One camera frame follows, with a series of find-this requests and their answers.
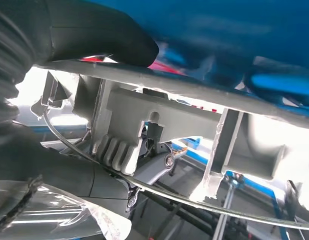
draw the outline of cable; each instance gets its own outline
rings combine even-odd
[[[28,189],[25,195],[16,206],[8,212],[0,220],[0,233],[8,228],[11,223],[15,220],[30,203],[30,201],[37,192],[37,189],[42,184],[42,175],[31,180],[28,184]]]
[[[86,158],[92,162],[97,163],[98,165],[100,164],[99,162],[97,162],[92,159],[92,157],[82,152],[81,150],[76,148],[76,146],[73,146],[73,144],[68,142],[67,139],[61,135],[59,132],[58,132],[58,130],[56,130],[55,127],[53,127],[53,125],[52,125],[49,122],[45,112],[44,113],[43,116],[47,126],[53,134],[55,134],[56,137],[60,139],[64,144],[67,145],[67,147],[72,150],[77,152],[79,155],[83,158]],[[245,220],[248,220],[248,221],[254,221],[254,222],[257,222],[257,223],[276,225],[279,227],[292,228],[292,229],[309,230],[309,223],[301,223],[301,222],[294,222],[294,221],[282,220],[282,219],[276,219],[274,217],[258,216],[258,215],[254,215],[254,214],[249,214],[249,213],[243,213],[243,212],[236,211],[236,210],[231,210],[231,209],[223,208],[220,206],[215,206],[215,205],[206,203],[206,202],[194,202],[194,201],[189,200],[188,198],[185,196],[178,195],[178,194],[167,191],[164,189],[148,185],[148,184],[146,184],[142,181],[134,179],[131,176],[123,175],[120,172],[114,171],[108,166],[104,166],[104,165],[102,165],[102,166],[112,174],[121,177],[130,184],[136,185],[145,191],[148,191],[153,194],[157,194],[161,197],[164,197],[164,198],[167,198],[170,200],[173,200],[173,201],[179,202],[182,204],[186,204],[186,205],[192,206],[195,208],[204,209],[204,210],[214,212],[217,214],[224,214],[224,215],[228,215],[231,217],[245,219]]]
[[[43,114],[43,118],[45,120],[45,122],[46,123],[46,125],[49,128],[49,130],[51,130],[51,132],[52,132],[54,135],[55,135],[57,138],[58,138],[60,141],[61,141],[62,143],[64,143],[64,145],[66,145],[67,147],[72,149],[75,152],[76,152],[77,154],[79,154],[80,156],[89,160],[91,162],[94,162],[96,164],[100,164],[98,161],[95,161],[94,159],[92,159],[92,157],[83,153],[83,151],[78,149],[77,147],[71,144],[70,142],[67,141],[66,138],[64,138],[64,136],[62,136],[61,133],[59,133],[58,130],[56,130],[48,119],[48,117],[47,116],[47,112],[45,111]]]

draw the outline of gray metal bracket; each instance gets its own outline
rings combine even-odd
[[[163,143],[191,136],[210,139],[220,118],[217,113],[130,89],[104,80],[92,133],[93,151],[99,161],[126,175],[136,169],[145,122],[164,127],[159,139]]]
[[[206,166],[202,184],[206,196],[215,197],[226,174],[226,166],[237,138],[243,112],[226,108],[220,117]]]

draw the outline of metal rod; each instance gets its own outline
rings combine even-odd
[[[228,193],[226,194],[226,201],[223,204],[224,208],[229,209],[231,207],[231,203],[232,202],[234,192],[235,187],[230,184]],[[223,233],[224,229],[226,228],[227,218],[228,218],[227,215],[224,214],[220,215],[212,240],[222,240],[223,238]]]
[[[153,235],[152,239],[157,239],[162,232],[170,222],[172,219],[181,208],[182,204],[179,203],[176,205],[172,212],[170,212],[167,217],[166,217]]]
[[[179,220],[174,227],[173,227],[165,238],[164,240],[172,240],[174,237],[177,236],[177,234],[182,228],[184,224],[183,219]]]
[[[154,186],[156,187],[160,187],[160,188],[164,188],[167,189],[168,191],[170,191],[172,193],[175,193],[175,194],[179,194],[177,191],[170,188],[167,185],[165,185],[164,183],[161,183],[160,181],[157,181],[156,183],[154,183]],[[208,223],[209,225],[210,225],[212,228],[216,228],[217,222],[215,219],[218,219],[220,216],[218,214],[213,213],[213,212],[210,212],[210,211],[205,211],[205,210],[202,210],[202,209],[199,209],[199,208],[195,208],[195,207],[192,207],[192,206],[188,206],[188,205],[182,205],[182,206],[182,209],[194,215],[197,218],[199,218],[202,221],[204,221],[206,223]],[[248,232],[244,228],[243,226],[239,226],[235,222],[232,222],[229,221],[229,223],[229,227],[232,228],[235,228],[239,232],[241,232],[242,235],[248,237],[248,236]]]
[[[174,207],[173,205],[170,205],[169,203],[166,202],[165,200],[163,200],[160,197],[156,196],[154,194],[152,193],[149,193],[149,192],[142,192],[142,194],[144,194],[146,197],[148,197],[149,199],[151,199],[152,201],[154,201],[168,211],[173,211],[173,209],[174,209]],[[197,220],[192,216],[190,216],[187,213],[185,213],[183,211],[179,210],[176,213],[176,216],[179,216],[182,219],[184,219],[186,222],[188,222],[198,229],[200,229],[209,236],[212,236],[213,235],[213,230],[212,230],[212,228],[209,225],[207,225],[205,223],[202,223],[199,220]]]

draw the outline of white light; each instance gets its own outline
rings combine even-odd
[[[13,221],[12,224],[42,224],[42,223],[64,223],[70,219],[52,219],[52,220],[24,220],[24,221]]]
[[[299,196],[299,203],[309,210],[309,179],[303,183]]]
[[[88,120],[76,115],[64,114],[52,117],[51,123],[55,126],[86,125],[88,123]]]
[[[46,187],[44,187],[44,186],[41,186],[41,187],[39,187],[39,189],[37,189],[38,191],[40,191],[40,192],[42,192],[42,191],[47,191],[47,190],[48,190],[48,188],[46,188]]]
[[[45,213],[31,213],[29,216],[44,216],[44,215],[64,215],[64,214],[80,214],[82,211],[66,211],[66,212],[45,212]]]

